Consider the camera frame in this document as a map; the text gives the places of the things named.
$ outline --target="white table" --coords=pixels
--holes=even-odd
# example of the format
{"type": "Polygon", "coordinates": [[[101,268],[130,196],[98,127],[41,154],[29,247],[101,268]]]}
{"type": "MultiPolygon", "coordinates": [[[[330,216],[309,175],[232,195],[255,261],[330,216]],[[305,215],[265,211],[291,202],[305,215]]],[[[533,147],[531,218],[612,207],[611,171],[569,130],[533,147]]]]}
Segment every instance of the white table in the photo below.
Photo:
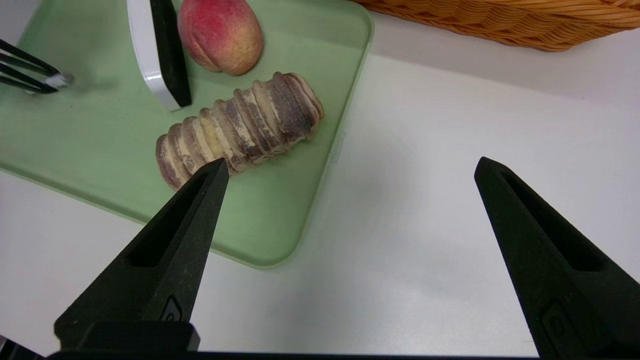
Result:
{"type": "MultiPolygon", "coordinates": [[[[209,256],[201,350],[534,355],[481,156],[640,279],[640,31],[543,53],[374,19],[300,251],[270,271],[209,256]]],[[[0,334],[57,350],[55,319],[140,228],[0,173],[0,334]]]]}

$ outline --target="green cutting board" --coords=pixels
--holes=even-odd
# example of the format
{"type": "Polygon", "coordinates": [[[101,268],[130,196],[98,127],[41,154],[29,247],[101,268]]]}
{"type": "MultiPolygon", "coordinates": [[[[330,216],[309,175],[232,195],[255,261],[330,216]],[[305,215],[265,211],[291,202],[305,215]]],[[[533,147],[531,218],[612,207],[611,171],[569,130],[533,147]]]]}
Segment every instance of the green cutting board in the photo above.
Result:
{"type": "Polygon", "coordinates": [[[51,95],[0,86],[0,167],[145,223],[173,195],[157,169],[158,136],[255,79],[297,72],[326,117],[312,142],[230,180],[211,245],[254,268],[282,264],[304,232],[373,28],[369,13],[350,1],[249,3],[265,37],[258,65],[233,77],[189,60],[193,105],[170,113],[142,79],[124,0],[44,1],[19,47],[73,73],[76,83],[51,95]]]}

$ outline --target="peach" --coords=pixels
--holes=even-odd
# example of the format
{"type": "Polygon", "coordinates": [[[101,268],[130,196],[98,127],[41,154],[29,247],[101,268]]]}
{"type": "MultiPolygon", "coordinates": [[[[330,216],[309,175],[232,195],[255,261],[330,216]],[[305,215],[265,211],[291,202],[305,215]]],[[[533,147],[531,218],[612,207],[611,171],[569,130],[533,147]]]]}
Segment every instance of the peach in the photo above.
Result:
{"type": "Polygon", "coordinates": [[[178,32],[200,66],[241,75],[262,54],[262,29],[245,0],[184,0],[178,32]]]}

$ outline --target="red peach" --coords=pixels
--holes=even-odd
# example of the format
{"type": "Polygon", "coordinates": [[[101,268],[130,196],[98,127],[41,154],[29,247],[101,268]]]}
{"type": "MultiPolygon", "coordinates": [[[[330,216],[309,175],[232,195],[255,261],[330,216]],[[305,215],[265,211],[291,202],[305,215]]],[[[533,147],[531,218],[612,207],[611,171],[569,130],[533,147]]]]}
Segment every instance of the red peach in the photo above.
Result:
{"type": "Polygon", "coordinates": [[[241,75],[262,54],[262,29],[245,0],[184,0],[178,32],[200,66],[241,75]]]}

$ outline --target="wicker basket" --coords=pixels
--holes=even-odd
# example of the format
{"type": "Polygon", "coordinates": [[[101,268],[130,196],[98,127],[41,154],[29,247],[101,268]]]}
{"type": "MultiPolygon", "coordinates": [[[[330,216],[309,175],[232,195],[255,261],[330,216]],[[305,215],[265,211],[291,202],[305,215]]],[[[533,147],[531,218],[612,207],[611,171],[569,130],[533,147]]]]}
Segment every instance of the wicker basket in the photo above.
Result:
{"type": "Polygon", "coordinates": [[[640,28],[640,0],[354,1],[375,12],[546,51],[640,28]]]}

